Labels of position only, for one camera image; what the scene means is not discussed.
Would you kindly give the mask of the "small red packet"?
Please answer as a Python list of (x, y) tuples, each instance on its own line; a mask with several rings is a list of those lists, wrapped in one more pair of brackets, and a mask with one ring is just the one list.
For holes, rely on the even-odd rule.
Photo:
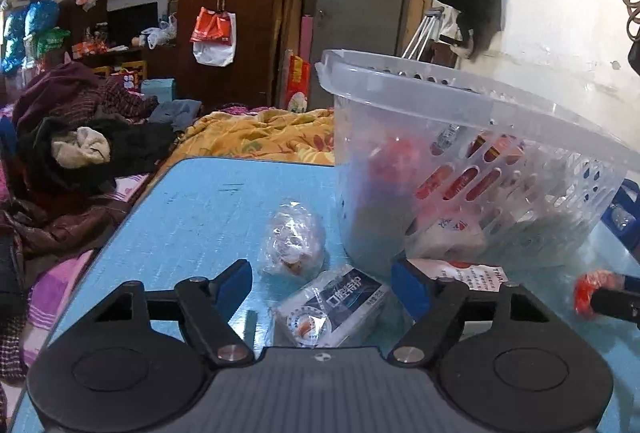
[(577, 278), (574, 286), (574, 309), (582, 317), (592, 317), (596, 315), (591, 308), (591, 299), (597, 290), (604, 288), (614, 291), (624, 289), (625, 277), (622, 274), (613, 273), (598, 269), (588, 271)]

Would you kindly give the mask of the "white red paper packet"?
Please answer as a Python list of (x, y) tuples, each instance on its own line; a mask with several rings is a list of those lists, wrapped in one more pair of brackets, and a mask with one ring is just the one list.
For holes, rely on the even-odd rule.
[(454, 279), (474, 291), (498, 292), (500, 286), (508, 281), (500, 266), (427, 259), (410, 260), (409, 263), (428, 278)]

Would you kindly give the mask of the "small clear plastic bag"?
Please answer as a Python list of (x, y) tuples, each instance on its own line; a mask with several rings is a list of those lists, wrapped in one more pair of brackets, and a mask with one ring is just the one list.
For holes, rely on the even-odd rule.
[(319, 215), (295, 200), (284, 200), (268, 221), (258, 268), (271, 276), (311, 280), (324, 263), (326, 230)]

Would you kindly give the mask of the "blue white toothpaste box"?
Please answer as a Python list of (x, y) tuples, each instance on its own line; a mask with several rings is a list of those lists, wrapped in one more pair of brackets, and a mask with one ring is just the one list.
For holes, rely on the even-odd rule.
[(372, 333), (390, 287), (343, 265), (322, 271), (273, 309), (278, 337), (303, 349), (359, 346)]

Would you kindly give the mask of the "white plastic laundry basket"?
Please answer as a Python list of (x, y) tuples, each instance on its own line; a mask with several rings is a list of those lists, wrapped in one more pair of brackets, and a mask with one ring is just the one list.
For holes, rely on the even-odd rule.
[(639, 156), (570, 110), (436, 64), (328, 49), (337, 223), (362, 269), (398, 257), (565, 265)]

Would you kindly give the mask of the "yellow floral blanket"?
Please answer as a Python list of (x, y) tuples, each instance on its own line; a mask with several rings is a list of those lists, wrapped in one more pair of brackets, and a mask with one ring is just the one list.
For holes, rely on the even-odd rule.
[(186, 129), (160, 173), (199, 156), (332, 166), (334, 113), (274, 108), (254, 114), (209, 113)]

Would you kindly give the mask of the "pile of dark clothes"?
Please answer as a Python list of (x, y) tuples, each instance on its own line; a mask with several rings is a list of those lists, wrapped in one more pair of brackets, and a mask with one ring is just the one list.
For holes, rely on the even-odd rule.
[(170, 124), (152, 121), (157, 106), (76, 61), (28, 84), (1, 146), (1, 227), (24, 257), (70, 257), (114, 233), (130, 211), (118, 180), (155, 172), (176, 140)]

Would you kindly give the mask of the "red white plastic bag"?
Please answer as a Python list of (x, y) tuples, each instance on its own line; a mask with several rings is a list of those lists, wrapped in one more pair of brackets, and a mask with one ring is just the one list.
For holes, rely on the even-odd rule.
[(236, 34), (234, 12), (202, 7), (190, 37), (195, 61), (209, 67), (229, 66), (235, 57)]

